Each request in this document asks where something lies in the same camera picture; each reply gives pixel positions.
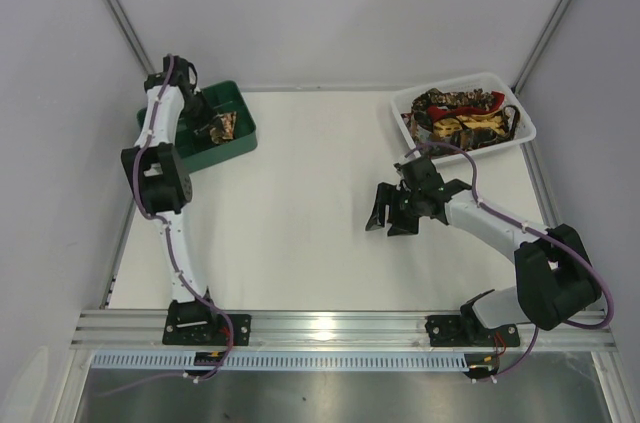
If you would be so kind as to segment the floral patterned tie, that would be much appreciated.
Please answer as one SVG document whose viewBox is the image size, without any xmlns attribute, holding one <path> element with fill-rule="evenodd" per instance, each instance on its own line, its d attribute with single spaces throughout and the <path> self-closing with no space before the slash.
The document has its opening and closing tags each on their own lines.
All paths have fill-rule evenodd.
<svg viewBox="0 0 640 423">
<path fill-rule="evenodd" d="M 235 139 L 237 119 L 238 114 L 236 111 L 217 114 L 211 122 L 205 125 L 202 133 L 214 145 L 231 142 Z"/>
</svg>

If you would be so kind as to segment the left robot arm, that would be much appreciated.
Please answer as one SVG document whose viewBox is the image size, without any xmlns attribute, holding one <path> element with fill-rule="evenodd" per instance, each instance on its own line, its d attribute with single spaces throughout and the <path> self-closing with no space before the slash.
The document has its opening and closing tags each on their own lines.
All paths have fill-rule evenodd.
<svg viewBox="0 0 640 423">
<path fill-rule="evenodd" d="M 140 134 L 121 151 L 121 163 L 141 216 L 156 226 L 171 284 L 167 332 L 215 332 L 219 311 L 196 264 L 186 229 L 186 209 L 193 188 L 176 147 L 180 116 L 189 111 L 198 120 L 210 113 L 197 86 L 194 65 L 168 54 L 162 71 L 144 82 L 147 106 Z"/>
</svg>

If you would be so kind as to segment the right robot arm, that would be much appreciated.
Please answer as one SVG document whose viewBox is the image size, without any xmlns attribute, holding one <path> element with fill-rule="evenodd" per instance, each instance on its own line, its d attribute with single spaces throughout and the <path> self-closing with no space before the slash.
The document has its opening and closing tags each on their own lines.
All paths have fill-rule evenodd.
<svg viewBox="0 0 640 423">
<path fill-rule="evenodd" d="M 577 231 L 568 225 L 530 225 L 490 207 L 473 183 L 446 181 L 426 156 L 395 166 L 397 184 L 380 183 L 366 230 L 389 236 L 416 235 L 423 218 L 436 220 L 479 239 L 515 269 L 515 284 L 488 290 L 460 308 L 468 334 L 510 324 L 531 323 L 550 331 L 573 325 L 574 316 L 604 293 Z"/>
</svg>

